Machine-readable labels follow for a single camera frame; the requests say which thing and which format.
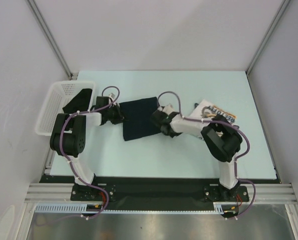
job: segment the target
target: black fabric piece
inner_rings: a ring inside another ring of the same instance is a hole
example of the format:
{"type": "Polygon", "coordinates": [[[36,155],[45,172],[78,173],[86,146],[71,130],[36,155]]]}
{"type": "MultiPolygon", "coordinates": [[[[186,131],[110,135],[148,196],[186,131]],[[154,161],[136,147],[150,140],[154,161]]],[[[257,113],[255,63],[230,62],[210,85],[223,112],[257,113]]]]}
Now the black fabric piece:
{"type": "Polygon", "coordinates": [[[161,131],[151,121],[151,115],[157,110],[157,98],[144,98],[120,103],[125,117],[123,121],[123,139],[130,141],[159,134],[161,131]]]}
{"type": "Polygon", "coordinates": [[[82,89],[66,106],[62,108],[65,114],[73,114],[77,111],[87,111],[93,90],[82,89]]]}

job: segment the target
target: white wall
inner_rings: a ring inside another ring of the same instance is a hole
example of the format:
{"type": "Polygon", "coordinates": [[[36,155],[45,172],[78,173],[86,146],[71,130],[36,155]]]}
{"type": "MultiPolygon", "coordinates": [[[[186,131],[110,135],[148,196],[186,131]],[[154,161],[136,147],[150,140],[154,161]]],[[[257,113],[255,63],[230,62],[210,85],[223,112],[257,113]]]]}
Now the white wall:
{"type": "Polygon", "coordinates": [[[24,0],[0,0],[0,216],[19,217],[39,178],[48,138],[34,133],[42,101],[65,74],[24,0]]]}
{"type": "Polygon", "coordinates": [[[70,69],[245,71],[282,0],[36,0],[70,69]]]}
{"type": "Polygon", "coordinates": [[[250,79],[278,171],[298,199],[298,0],[291,2],[250,79]]]}

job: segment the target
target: light blue table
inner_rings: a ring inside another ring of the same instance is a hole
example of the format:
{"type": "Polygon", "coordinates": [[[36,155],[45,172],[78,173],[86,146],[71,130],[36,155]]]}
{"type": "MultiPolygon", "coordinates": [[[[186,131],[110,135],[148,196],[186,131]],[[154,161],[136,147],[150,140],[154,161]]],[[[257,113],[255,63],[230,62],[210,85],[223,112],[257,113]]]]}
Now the light blue table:
{"type": "MultiPolygon", "coordinates": [[[[174,91],[181,99],[182,112],[189,115],[194,103],[206,99],[237,116],[236,124],[250,140],[251,150],[238,161],[238,176],[276,179],[256,106],[243,71],[81,71],[79,80],[95,81],[96,94],[110,85],[120,88],[119,102],[158,96],[174,91]]],[[[161,98],[161,105],[173,104],[173,95],[161,98]]],[[[162,133],[125,142],[123,126],[107,123],[94,127],[84,154],[97,176],[218,178],[218,162],[206,144],[191,135],[175,138],[162,133]]],[[[241,151],[245,151],[243,142],[241,151]]],[[[62,157],[55,155],[51,175],[72,176],[62,157]]]]}

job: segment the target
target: white plastic basket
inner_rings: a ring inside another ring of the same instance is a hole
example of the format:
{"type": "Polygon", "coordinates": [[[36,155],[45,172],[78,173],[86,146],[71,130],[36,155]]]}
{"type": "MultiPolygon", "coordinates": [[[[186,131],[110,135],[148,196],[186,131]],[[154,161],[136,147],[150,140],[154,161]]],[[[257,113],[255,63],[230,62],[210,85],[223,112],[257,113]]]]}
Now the white plastic basket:
{"type": "Polygon", "coordinates": [[[51,136],[57,114],[63,113],[63,107],[82,89],[92,89],[88,108],[90,109],[96,89],[96,84],[93,81],[58,81],[52,84],[40,110],[35,132],[38,135],[51,136]]]}

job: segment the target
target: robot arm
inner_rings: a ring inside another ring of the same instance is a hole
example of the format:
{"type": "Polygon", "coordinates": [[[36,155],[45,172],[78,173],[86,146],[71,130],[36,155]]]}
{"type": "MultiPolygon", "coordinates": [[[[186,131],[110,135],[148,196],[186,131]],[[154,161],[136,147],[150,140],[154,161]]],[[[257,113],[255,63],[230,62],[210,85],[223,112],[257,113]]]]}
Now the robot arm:
{"type": "MultiPolygon", "coordinates": [[[[98,96],[96,98],[96,104],[92,106],[95,109],[101,109],[107,106],[110,101],[113,101],[115,96],[111,93],[109,96],[98,96]]],[[[65,121],[69,118],[67,113],[59,113],[56,117],[51,138],[50,148],[57,152],[58,155],[63,156],[60,150],[60,136],[65,121]]],[[[92,127],[104,125],[107,121],[112,124],[122,123],[124,116],[120,110],[119,104],[114,103],[108,108],[100,110],[99,112],[91,112],[89,114],[76,115],[71,118],[68,125],[65,128],[65,132],[62,138],[62,149],[71,158],[72,164],[78,176],[80,176],[86,183],[91,184],[94,179],[94,173],[88,167],[86,159],[80,154],[84,151],[86,146],[86,136],[88,131],[92,127]]],[[[75,182],[79,185],[85,185],[77,178],[75,182]]]]}
{"type": "MultiPolygon", "coordinates": [[[[229,123],[221,115],[217,115],[213,120],[229,123]]],[[[160,106],[152,114],[151,121],[164,135],[172,138],[182,133],[203,138],[212,156],[219,161],[220,185],[229,195],[232,196],[235,193],[240,183],[235,176],[234,157],[243,141],[235,129],[221,124],[204,123],[201,118],[195,121],[184,118],[170,104],[165,107],[160,106]]]]}

